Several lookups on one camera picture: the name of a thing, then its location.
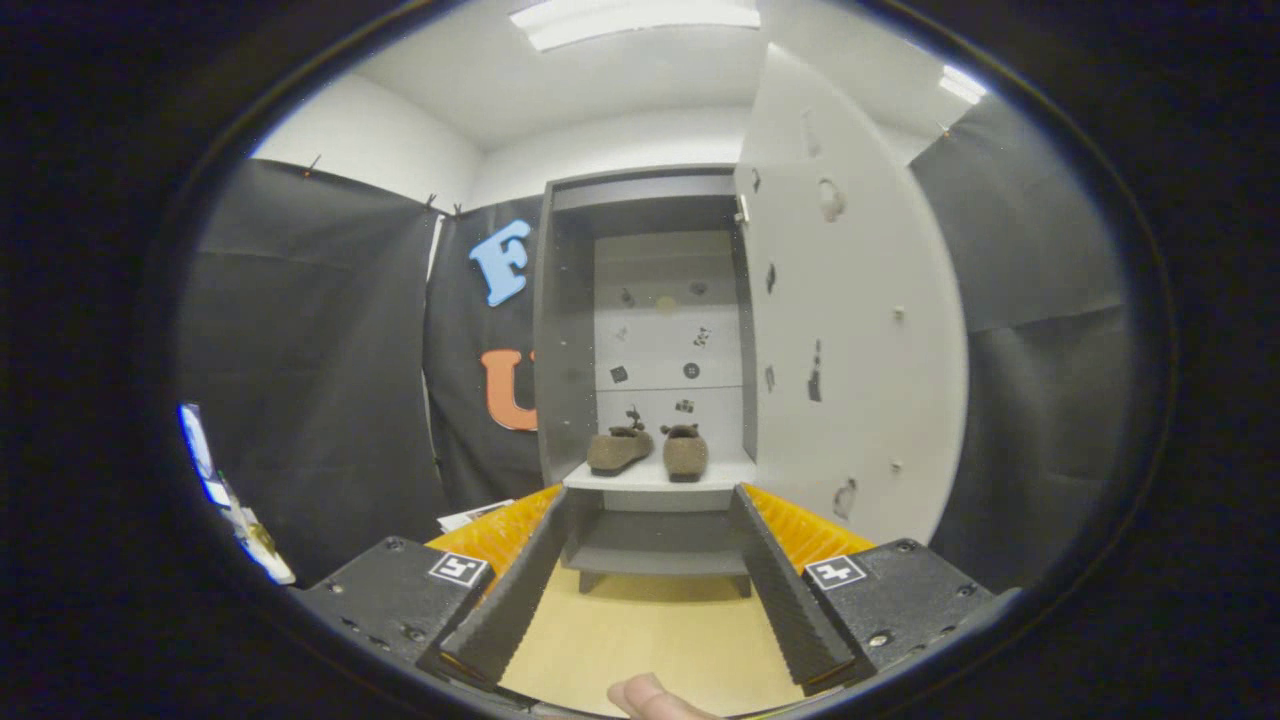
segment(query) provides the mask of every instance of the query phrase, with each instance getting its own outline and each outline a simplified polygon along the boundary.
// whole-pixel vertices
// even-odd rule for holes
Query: white wall
[[[399,95],[348,73],[298,108],[253,158],[310,165],[449,208],[466,202],[483,154]]]
[[[547,181],[653,165],[737,163],[750,108],[644,113],[541,133],[485,158],[467,208],[541,195]]]

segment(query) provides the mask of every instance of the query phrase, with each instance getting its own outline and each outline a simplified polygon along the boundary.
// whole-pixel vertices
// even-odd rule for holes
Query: pair of shoes
[[[662,461],[673,483],[696,482],[707,470],[707,441],[698,434],[698,425],[662,427],[667,442],[662,448]],[[614,477],[649,456],[653,438],[644,432],[644,424],[630,428],[609,428],[609,434],[595,436],[586,451],[586,465],[593,475]]]

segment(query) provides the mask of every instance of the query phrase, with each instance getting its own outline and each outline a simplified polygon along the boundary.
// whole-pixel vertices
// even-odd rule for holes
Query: ceiling light
[[[942,78],[938,79],[938,87],[951,92],[970,105],[975,105],[979,100],[982,100],[982,96],[987,94],[987,88],[978,85],[978,81],[961,73],[951,65],[942,65]]]
[[[759,29],[754,0],[547,0],[511,14],[539,51],[616,32],[671,26]]]

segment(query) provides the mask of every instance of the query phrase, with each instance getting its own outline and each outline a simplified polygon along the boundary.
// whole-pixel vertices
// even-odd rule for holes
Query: light wood floor
[[[640,673],[718,715],[804,698],[759,598],[739,597],[727,578],[609,575],[580,594],[577,573],[559,566],[500,684],[622,717],[604,692]]]

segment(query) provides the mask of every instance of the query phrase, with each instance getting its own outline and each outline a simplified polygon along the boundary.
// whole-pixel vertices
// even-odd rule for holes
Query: open cabinet door
[[[756,338],[758,486],[928,542],[968,396],[955,273],[872,120],[771,45],[733,181]]]

